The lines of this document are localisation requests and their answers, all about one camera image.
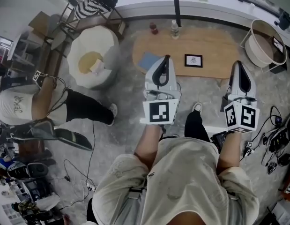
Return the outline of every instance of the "white pouf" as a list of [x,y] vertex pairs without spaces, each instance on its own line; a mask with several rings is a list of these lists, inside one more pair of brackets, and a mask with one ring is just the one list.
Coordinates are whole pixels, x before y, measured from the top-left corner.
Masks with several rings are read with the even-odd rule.
[[[92,72],[83,74],[78,68],[79,61],[83,55],[93,51],[103,57],[104,69],[97,75]],[[86,29],[72,42],[67,56],[69,72],[77,85],[88,89],[104,87],[116,74],[118,54],[119,42],[112,31],[103,26]]]

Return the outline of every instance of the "shoe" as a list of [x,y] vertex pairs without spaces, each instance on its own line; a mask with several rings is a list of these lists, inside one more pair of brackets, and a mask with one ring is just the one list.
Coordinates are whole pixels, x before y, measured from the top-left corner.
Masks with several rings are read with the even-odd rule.
[[112,114],[113,114],[113,121],[111,124],[107,124],[108,126],[112,126],[115,122],[115,118],[118,114],[118,107],[117,105],[115,105],[114,103],[111,104],[111,106],[109,107],[109,110],[111,110]]
[[196,110],[196,111],[198,111],[198,112],[200,113],[200,115],[201,115],[201,113],[202,113],[202,109],[203,109],[202,103],[201,103],[201,102],[197,102],[197,103],[195,103],[195,105],[193,106],[192,112]]

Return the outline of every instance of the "wooden table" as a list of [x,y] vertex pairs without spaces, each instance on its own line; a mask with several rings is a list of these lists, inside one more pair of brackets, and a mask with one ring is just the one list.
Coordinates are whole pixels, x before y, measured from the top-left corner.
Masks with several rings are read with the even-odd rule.
[[[218,29],[180,28],[177,40],[171,37],[170,29],[157,35],[149,30],[142,32],[134,43],[133,62],[143,73],[146,71],[137,64],[145,52],[160,57],[169,54],[178,76],[228,79],[233,63],[239,60],[238,45],[229,33]],[[185,67],[185,54],[202,55],[203,68]]]

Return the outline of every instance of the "picture frame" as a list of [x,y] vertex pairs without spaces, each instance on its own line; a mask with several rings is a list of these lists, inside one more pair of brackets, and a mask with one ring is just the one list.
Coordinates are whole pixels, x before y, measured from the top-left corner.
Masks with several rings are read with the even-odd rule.
[[279,42],[274,36],[272,39],[273,45],[277,48],[277,50],[281,53],[283,53],[283,45],[281,42]]
[[191,68],[202,68],[203,67],[203,56],[196,54],[185,54],[185,67]]

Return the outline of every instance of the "concrete floor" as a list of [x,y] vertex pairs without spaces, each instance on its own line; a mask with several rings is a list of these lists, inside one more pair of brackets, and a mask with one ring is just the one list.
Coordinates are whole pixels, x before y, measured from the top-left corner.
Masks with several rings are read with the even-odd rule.
[[[119,113],[112,127],[94,122],[95,126],[95,151],[90,163],[89,177],[98,184],[108,170],[115,157],[122,153],[132,153],[144,129],[139,123],[143,116],[142,101],[144,89],[144,75],[132,64],[132,47],[134,39],[141,30],[149,28],[149,23],[157,24],[158,29],[170,27],[171,21],[167,19],[142,20],[129,23],[125,33],[125,40],[121,43],[121,58],[119,59],[120,70],[114,84],[105,91],[92,91],[77,86],[74,78],[69,74],[66,59],[63,60],[59,75],[72,89],[100,100],[104,105],[110,103],[118,105]],[[223,29],[230,33],[236,43],[240,43],[246,31],[234,27],[196,20],[182,20],[184,26],[207,27]],[[254,66],[246,56],[243,49],[239,48],[241,61],[253,74],[257,86],[258,107],[260,108],[259,128],[269,116],[271,105],[276,105],[283,118],[290,113],[290,63],[288,71],[280,74],[263,73]],[[195,101],[203,103],[202,118],[204,125],[225,126],[224,114],[220,112],[221,96],[226,93],[228,85],[218,87],[215,79],[200,77],[177,77],[181,85],[182,98],[180,101],[175,124],[168,128],[167,135],[179,134],[183,136],[186,117]],[[74,120],[63,124],[61,127],[85,135],[91,143],[94,142],[92,123],[90,120]],[[263,131],[271,129],[271,123],[267,122]],[[245,135],[243,140],[251,139],[253,134]],[[69,159],[84,174],[87,173],[91,152],[70,147],[61,142],[48,142],[48,148],[52,151],[57,164],[50,168],[49,176],[63,178],[66,175],[63,161]],[[253,188],[260,199],[260,217],[266,211],[266,207],[280,199],[278,188],[281,185],[286,167],[278,167],[271,175],[267,175],[266,167],[263,167],[261,159],[265,148],[261,147],[254,154],[241,162],[241,167],[247,172],[252,180]],[[71,182],[66,180],[52,180],[52,185],[61,197],[59,207],[67,206],[76,200],[81,200],[83,191],[81,180],[85,178],[79,174],[68,162],[67,171]],[[64,213],[70,215],[73,224],[81,224],[86,220],[86,207],[93,192],[89,193],[85,202],[78,202],[71,207],[65,208]]]

